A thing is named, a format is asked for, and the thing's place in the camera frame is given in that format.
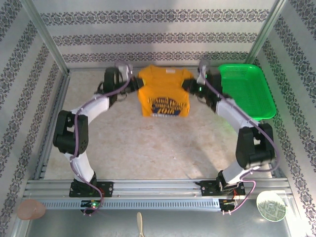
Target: green tray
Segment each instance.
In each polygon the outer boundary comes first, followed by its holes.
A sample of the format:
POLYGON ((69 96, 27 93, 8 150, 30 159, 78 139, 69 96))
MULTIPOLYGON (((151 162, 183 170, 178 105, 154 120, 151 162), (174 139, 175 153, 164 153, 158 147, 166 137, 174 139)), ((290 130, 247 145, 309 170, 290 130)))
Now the green tray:
POLYGON ((262 120, 271 119, 276 114, 276 106, 260 68, 252 64, 223 64, 218 70, 223 92, 232 96, 249 116, 262 120))

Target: black mounting bracket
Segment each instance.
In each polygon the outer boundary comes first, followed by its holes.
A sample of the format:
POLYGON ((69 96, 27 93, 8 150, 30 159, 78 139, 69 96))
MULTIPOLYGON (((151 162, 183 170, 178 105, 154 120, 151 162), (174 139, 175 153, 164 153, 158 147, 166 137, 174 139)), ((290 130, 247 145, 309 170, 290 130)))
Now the black mounting bracket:
MULTIPOLYGON (((100 189, 102 196, 104 198, 111 198, 113 193, 113 185, 113 182, 97 182, 96 187, 100 189)), ((75 181, 71 183, 69 191, 69 197, 71 198, 97 198, 99 196, 100 195, 97 191, 89 193, 80 192, 80 190, 77 188, 75 181)))
MULTIPOLYGON (((94 173, 90 184, 96 186, 102 193, 104 198, 111 198, 113 193, 113 182, 99 182, 94 173)), ((70 185, 69 197, 71 198, 97 198, 99 193, 89 185, 74 179, 70 185)))
POLYGON ((234 190, 239 196, 246 194, 243 182, 240 182, 231 189, 225 191, 220 191, 216 180, 202 180, 196 182, 196 184, 200 186, 202 197, 234 195, 234 190))

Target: aluminum frame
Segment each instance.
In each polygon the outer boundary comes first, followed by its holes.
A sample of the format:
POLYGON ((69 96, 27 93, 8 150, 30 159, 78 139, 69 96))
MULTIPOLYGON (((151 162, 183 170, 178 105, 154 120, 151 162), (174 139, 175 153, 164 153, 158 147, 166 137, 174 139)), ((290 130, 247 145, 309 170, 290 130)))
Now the aluminum frame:
POLYGON ((56 106, 53 107, 51 110, 52 119, 49 123, 49 126, 46 128, 46 129, 48 129, 47 139, 44 140, 43 141, 44 144, 41 145, 42 146, 42 153, 39 157, 38 168, 34 174, 35 180, 43 178, 45 175, 45 171, 46 171, 48 159, 50 156, 51 148, 53 146, 54 130, 55 130, 56 122, 57 122, 58 113, 62 110, 63 105, 64 105, 65 97, 66 97, 67 90, 68 90, 69 81, 71 78, 71 73, 66 73, 66 75, 64 75, 64 77, 65 78, 63 79, 63 81, 61 82, 62 84, 60 85, 61 91, 59 92, 59 94, 56 95, 56 98, 55 98, 56 106))
POLYGON ((52 36, 50 35, 45 23, 43 22, 40 14, 39 14, 39 12, 37 11, 33 1, 32 0, 21 0, 20 2, 23 5, 24 9, 26 10, 31 21, 33 22, 34 26, 36 27, 40 37, 42 38, 42 40, 46 44, 50 53, 53 55, 59 68, 63 72, 63 75, 66 75, 69 71, 69 69, 66 65, 66 62, 65 62, 63 56, 61 55, 55 41, 53 40, 52 36))
MULTIPOLYGON (((285 202, 288 207, 286 221, 292 236, 302 236, 297 225, 301 221, 292 190, 287 178, 255 178, 256 189, 250 196, 255 199, 260 192, 274 191, 285 202)), ((195 182, 201 179, 179 179, 179 180, 101 180, 112 181, 113 197, 104 198, 105 203, 114 203, 104 206, 102 209, 198 209, 219 211, 216 201, 222 197, 202 197, 200 186, 195 182), (156 207, 143 206, 141 203, 149 202, 186 203, 187 206, 173 208, 172 206, 161 205, 156 207), (120 203, 137 202, 138 206, 130 208, 120 203)), ((30 180, 26 184, 23 199, 36 199, 44 203, 47 209, 79 209, 81 200, 91 198, 69 197, 69 188, 72 180, 30 180)), ((251 189, 250 183, 244 183, 245 191, 251 189)), ((30 221, 21 221, 17 218, 11 237, 24 237, 27 233, 30 221)))
POLYGON ((249 51, 246 57, 245 63, 252 64, 255 61, 259 51, 261 50, 261 47, 263 46, 264 42, 268 38, 275 22, 280 16, 286 2, 287 0, 276 0, 275 4, 273 5, 268 15, 268 18, 266 19, 264 25, 262 26, 258 34, 256 41, 252 45, 251 50, 249 51))

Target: wire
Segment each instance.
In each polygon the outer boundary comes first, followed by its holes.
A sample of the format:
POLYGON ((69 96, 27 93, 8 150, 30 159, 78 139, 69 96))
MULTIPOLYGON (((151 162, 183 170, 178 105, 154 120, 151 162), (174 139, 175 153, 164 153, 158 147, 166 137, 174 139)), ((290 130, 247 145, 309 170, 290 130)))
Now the wire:
POLYGON ((91 104, 92 102, 98 100, 98 99, 101 99, 101 98, 105 98, 105 97, 109 97, 109 96, 112 96, 112 95, 115 95, 115 94, 119 94, 121 91, 123 91, 125 88, 127 88, 130 80, 131 80, 131 77, 132 77, 132 71, 130 69, 130 66, 126 63, 126 62, 119 62, 120 64, 124 64, 125 66, 127 66, 127 82, 119 89, 117 90, 114 90, 112 92, 109 92, 109 93, 106 93, 106 94, 103 94, 103 95, 100 95, 100 96, 97 96, 95 97, 94 99, 86 102, 83 106, 81 106, 81 108, 76 112, 76 115, 75 115, 75 128, 74 128, 74 133, 75 133, 75 152, 74 154, 70 157, 70 167, 71 169, 73 170, 73 172, 75 173, 76 176, 78 176, 84 183, 86 183, 87 185, 89 185, 90 187, 92 187, 93 189, 95 189, 99 195, 100 195, 100 204, 98 205, 97 208, 92 208, 92 207, 87 207, 84 211, 83 211, 83 214, 85 215, 86 214, 86 211, 87 210, 93 210, 94 212, 92 212, 91 214, 93 213, 96 213, 100 207, 103 206, 103 195, 101 193, 101 191, 94 185, 92 185, 91 183, 89 183, 88 181, 86 181, 75 169, 74 165, 73 165, 73 159, 75 159, 77 157, 77 154, 78 154, 78 149, 79 149, 79 135, 78 135, 78 116, 80 114, 80 112, 86 107, 88 106, 89 104, 91 104))
POLYGON ((234 199, 236 200, 236 196, 238 196, 238 202, 240 201, 240 195, 237 193, 237 191, 234 189, 234 199))
POLYGON ((233 196, 232 199, 234 199, 236 195, 237 195, 237 192, 236 192, 236 190, 234 189, 234 196, 233 196))
POLYGON ((246 195, 245 199, 242 200, 242 202, 241 202, 239 205, 237 205, 233 210, 231 210, 231 211, 223 211, 223 212, 222 212, 223 214, 231 214, 231 213, 233 213, 234 211, 237 211, 239 208, 241 208, 241 206, 246 202, 246 200, 249 198, 249 196, 250 196, 250 195, 252 194, 252 192, 255 190, 256 181, 254 181, 254 180, 243 180, 243 178, 246 177, 247 175, 248 175, 248 173, 246 173, 246 175, 244 175, 243 177, 241 176, 241 177, 240 177, 240 180, 241 180, 242 182, 244 182, 244 183, 253 183, 253 186, 252 186, 250 192, 246 195))

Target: white wall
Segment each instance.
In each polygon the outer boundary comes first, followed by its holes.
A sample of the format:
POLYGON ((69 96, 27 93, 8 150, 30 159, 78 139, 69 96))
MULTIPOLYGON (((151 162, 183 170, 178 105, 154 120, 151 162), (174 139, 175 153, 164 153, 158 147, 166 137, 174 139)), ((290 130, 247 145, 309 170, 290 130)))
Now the white wall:
POLYGON ((61 72, 18 0, 0 0, 0 237, 32 178, 61 72))
POLYGON ((35 0, 70 68, 242 62, 275 0, 35 0))
POLYGON ((290 0, 258 55, 277 107, 271 124, 281 168, 309 236, 316 236, 315 16, 316 0, 290 0))

